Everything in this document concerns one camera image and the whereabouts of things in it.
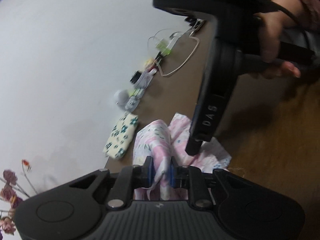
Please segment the person's right hand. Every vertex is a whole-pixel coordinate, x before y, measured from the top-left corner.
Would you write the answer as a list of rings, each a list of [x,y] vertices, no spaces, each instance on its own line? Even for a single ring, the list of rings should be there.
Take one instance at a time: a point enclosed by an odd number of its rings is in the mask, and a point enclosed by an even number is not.
[[[301,0],[272,0],[281,5],[292,14],[294,14],[303,25],[310,22],[309,13]],[[269,12],[259,14],[263,21],[263,27],[260,29],[261,58],[264,62],[270,64],[264,72],[261,73],[266,79],[274,77],[297,77],[301,76],[300,70],[291,62],[275,63],[278,55],[280,37],[285,28],[292,27],[295,22],[287,14],[278,12]]]

